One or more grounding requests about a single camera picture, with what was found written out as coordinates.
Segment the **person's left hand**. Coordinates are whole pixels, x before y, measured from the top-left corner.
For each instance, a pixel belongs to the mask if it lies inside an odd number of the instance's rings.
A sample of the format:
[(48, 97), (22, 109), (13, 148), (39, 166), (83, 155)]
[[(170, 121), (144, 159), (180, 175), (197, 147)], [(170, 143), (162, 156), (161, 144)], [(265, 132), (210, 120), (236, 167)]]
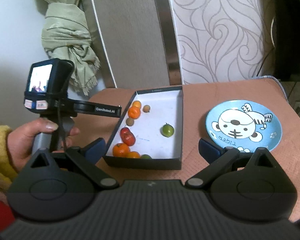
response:
[(10, 132), (7, 136), (7, 154), (13, 168), (20, 172), (31, 157), (35, 137), (51, 134), (58, 125), (46, 118), (38, 118)]

